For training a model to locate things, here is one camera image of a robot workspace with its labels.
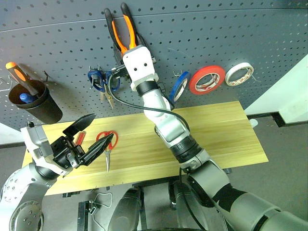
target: gray pegboard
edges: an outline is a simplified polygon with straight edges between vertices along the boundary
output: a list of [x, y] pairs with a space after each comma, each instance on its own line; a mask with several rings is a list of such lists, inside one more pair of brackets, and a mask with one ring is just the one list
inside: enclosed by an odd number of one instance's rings
[[[48, 87], [61, 107], [61, 122], [96, 112], [97, 117], [141, 112], [115, 103], [111, 110], [90, 90], [88, 66], [109, 70], [115, 65], [112, 40], [101, 14], [105, 7], [116, 11], [121, 37], [128, 38], [120, 10], [121, 1], [7, 1], [0, 11], [0, 76], [8, 75], [5, 63], [15, 61], [33, 78], [51, 77]], [[192, 74], [206, 65], [226, 71], [249, 62], [254, 77], [244, 84], [196, 96], [188, 90], [176, 107], [240, 100], [246, 108], [307, 54], [306, 1], [141, 1], [129, 2], [139, 33], [157, 63], [154, 65], [167, 92], [176, 78], [173, 71]], [[0, 92], [0, 122], [24, 127], [33, 116], [17, 109]], [[122, 80], [120, 98], [142, 104], [137, 93]]]

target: wooden table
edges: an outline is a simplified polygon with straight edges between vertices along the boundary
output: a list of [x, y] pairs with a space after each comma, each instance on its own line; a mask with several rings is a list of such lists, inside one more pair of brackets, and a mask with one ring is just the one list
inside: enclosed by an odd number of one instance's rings
[[[183, 116], [191, 134], [221, 168], [267, 162], [268, 159], [239, 102], [188, 107], [174, 110]], [[44, 125], [50, 143], [72, 122]], [[143, 113], [95, 119], [85, 130], [82, 148], [95, 142], [96, 135], [115, 130], [119, 142], [110, 155], [106, 171], [105, 155], [88, 167], [74, 169], [47, 191], [47, 195], [81, 191], [118, 184], [175, 176], [179, 164], [154, 132], [154, 124]], [[23, 166], [31, 162], [26, 152]]]

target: red tape roll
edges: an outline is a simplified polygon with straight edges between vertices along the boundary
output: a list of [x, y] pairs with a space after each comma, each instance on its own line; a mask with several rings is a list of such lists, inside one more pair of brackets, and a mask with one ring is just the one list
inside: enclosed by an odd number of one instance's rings
[[[197, 83], [205, 76], [210, 75], [212, 79], [205, 84]], [[198, 70], [189, 82], [189, 90], [196, 95], [204, 95], [218, 88], [225, 79], [226, 72], [221, 66], [205, 66]]]

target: tool holder cup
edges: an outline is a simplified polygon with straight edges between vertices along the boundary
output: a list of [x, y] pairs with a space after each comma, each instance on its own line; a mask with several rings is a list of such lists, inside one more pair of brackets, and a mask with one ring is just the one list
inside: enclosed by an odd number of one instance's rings
[[9, 93], [9, 100], [17, 107], [28, 111], [45, 124], [54, 124], [62, 118], [62, 111], [52, 99], [49, 89], [38, 80], [30, 80], [30, 84], [38, 90], [37, 99], [31, 103], [20, 100], [21, 93], [29, 93], [22, 85], [17, 84]]

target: red scissors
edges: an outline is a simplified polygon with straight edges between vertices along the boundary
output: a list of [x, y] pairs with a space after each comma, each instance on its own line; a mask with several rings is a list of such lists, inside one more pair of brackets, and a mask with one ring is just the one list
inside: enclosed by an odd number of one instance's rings
[[111, 153], [111, 150], [113, 150], [115, 148], [115, 146], [116, 146], [116, 144], [119, 140], [119, 135], [116, 131], [112, 130], [112, 131], [102, 131], [96, 137], [96, 141], [98, 141], [101, 135], [104, 135], [104, 137], [105, 137], [105, 136], [110, 135], [111, 133], [113, 133], [116, 137], [115, 137], [115, 143], [112, 145], [112, 143], [110, 142], [109, 145], [108, 145], [108, 150], [107, 149], [105, 150], [107, 172], [109, 172], [109, 167], [110, 167], [110, 153]]

